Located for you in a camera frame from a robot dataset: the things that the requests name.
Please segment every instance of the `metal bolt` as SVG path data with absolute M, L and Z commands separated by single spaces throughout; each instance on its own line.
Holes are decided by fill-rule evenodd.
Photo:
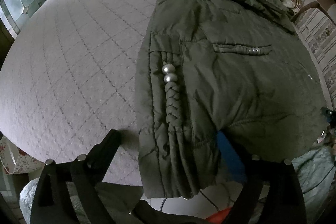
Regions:
M 78 160 L 78 161 L 84 161 L 84 160 L 86 160 L 86 155 L 85 155 L 85 154 L 80 154 L 80 155 L 77 157 L 77 160 Z
M 45 161 L 45 164 L 46 165 L 51 165 L 51 164 L 53 164 L 55 161 L 53 160 L 53 159 L 47 159 L 46 161 Z
M 288 166 L 292 165 L 292 162 L 290 160 L 288 160 L 288 159 L 285 159 L 283 161 L 283 163 L 285 163 L 285 165 L 288 165 Z
M 252 155 L 252 160 L 260 160 L 260 156 L 258 156 L 258 155 Z

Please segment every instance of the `quilted fabric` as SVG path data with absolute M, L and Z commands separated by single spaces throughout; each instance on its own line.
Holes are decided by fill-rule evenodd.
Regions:
M 122 130 L 104 181 L 141 185 L 134 75 L 155 2 L 47 0 L 0 72 L 1 132 L 38 160 L 67 162 Z

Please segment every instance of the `jacket pocket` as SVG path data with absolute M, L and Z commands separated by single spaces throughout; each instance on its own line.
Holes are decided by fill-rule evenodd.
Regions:
M 266 47 L 272 44 L 274 37 L 251 22 L 240 18 L 231 18 L 230 22 L 207 21 L 200 24 L 206 39 L 212 44 L 242 45 L 246 47 Z
M 215 52 L 220 53 L 237 53 L 242 55 L 267 55 L 271 52 L 272 46 L 262 46 L 262 47 L 248 47 L 244 45 L 226 45 L 226 44 L 216 44 L 212 43 Z

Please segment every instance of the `olive green puffer jacket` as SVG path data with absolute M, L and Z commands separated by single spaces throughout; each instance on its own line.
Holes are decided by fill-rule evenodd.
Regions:
M 168 83 L 165 64 L 176 68 Z M 278 0 L 157 0 L 135 86 L 148 198 L 190 198 L 213 184 L 218 130 L 281 161 L 326 126 L 318 74 Z

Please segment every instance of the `tiled floor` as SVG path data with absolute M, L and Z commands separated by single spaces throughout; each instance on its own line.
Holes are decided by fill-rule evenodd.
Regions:
M 226 186 L 230 192 L 231 200 L 236 200 L 241 192 L 242 185 L 236 182 L 228 182 Z M 267 196 L 268 188 L 268 186 L 264 186 L 260 198 Z M 227 190 L 222 185 L 209 186 L 203 190 L 203 193 L 215 203 L 220 210 L 227 208 L 228 204 L 229 207 L 233 205 L 233 202 L 229 200 Z M 146 200 L 149 205 L 158 211 L 164 200 L 163 198 L 147 199 L 145 196 L 143 196 L 142 199 Z M 164 203 L 162 211 L 168 214 L 189 215 L 203 219 L 217 212 L 216 208 L 211 205 L 201 193 L 189 200 L 185 200 L 184 198 L 169 198 Z
M 42 173 L 42 170 L 43 169 L 38 169 L 38 170 L 35 170 L 34 172 L 28 173 L 29 181 L 39 178 Z

